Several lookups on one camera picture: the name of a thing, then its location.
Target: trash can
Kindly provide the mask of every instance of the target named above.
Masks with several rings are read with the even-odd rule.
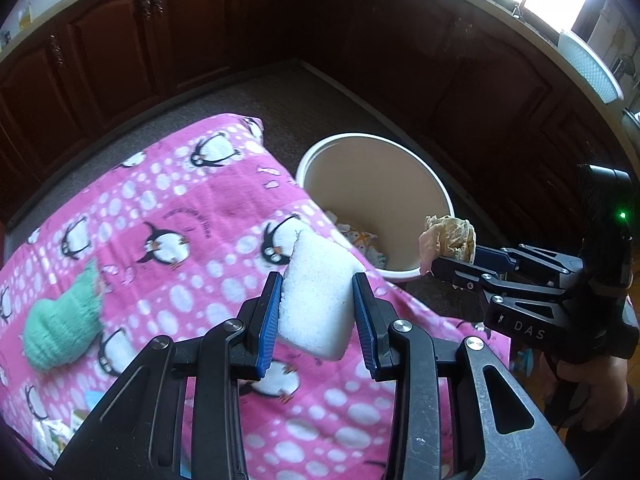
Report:
[[[340,134],[305,153],[298,184],[338,222],[378,236],[386,256],[380,275],[391,282],[420,276],[418,237],[426,216],[454,216],[447,190],[418,156],[391,140]]]

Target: dark floor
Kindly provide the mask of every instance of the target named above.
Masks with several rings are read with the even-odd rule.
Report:
[[[8,235],[8,250],[18,247],[60,206],[128,156],[188,124],[221,112],[260,117],[265,125],[265,146],[292,174],[306,150],[330,135],[366,132],[399,142],[389,129],[340,91],[301,66],[287,66],[204,94],[112,142],[47,193]],[[494,245],[493,237],[468,206],[453,190],[449,189],[449,193],[456,215],[471,220],[483,244]],[[482,319],[474,295],[433,278],[411,282],[407,290],[439,314]]]

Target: crumpled beige tissue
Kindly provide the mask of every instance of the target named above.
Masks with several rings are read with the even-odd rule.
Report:
[[[476,230],[469,220],[452,216],[429,216],[424,221],[425,231],[418,238],[420,245],[420,274],[431,270],[438,256],[447,256],[472,264],[476,256]]]

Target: human hand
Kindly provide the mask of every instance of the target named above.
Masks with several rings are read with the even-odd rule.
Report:
[[[545,397],[551,397],[558,386],[558,381],[544,356],[540,358],[540,371]],[[582,417],[582,428],[585,431],[604,430],[625,409],[628,400],[625,359],[603,355],[581,365],[560,361],[556,373],[565,381],[586,383],[591,386],[591,393]]]

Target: white das lettering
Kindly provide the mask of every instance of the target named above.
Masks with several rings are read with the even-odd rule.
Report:
[[[514,325],[514,329],[516,329],[518,332],[520,332],[522,330],[523,324],[521,321],[516,321],[515,325]],[[525,331],[525,334],[529,334],[529,335],[533,335],[533,327],[529,326]],[[545,336],[545,331],[544,330],[538,330],[538,333],[536,334],[536,339],[542,339]]]

